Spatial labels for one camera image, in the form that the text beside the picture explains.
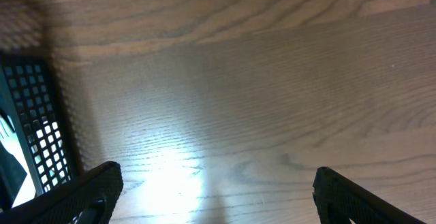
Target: wood surface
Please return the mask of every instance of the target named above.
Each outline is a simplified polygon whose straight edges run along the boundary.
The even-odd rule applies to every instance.
[[[318,223],[319,166],[434,223],[436,8],[389,12],[429,2],[39,4],[84,168],[122,167],[111,223]]]

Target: wood grain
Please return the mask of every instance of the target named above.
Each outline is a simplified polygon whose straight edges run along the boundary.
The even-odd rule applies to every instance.
[[[317,223],[322,165],[433,223],[436,8],[389,12],[430,1],[40,3],[113,223]]]

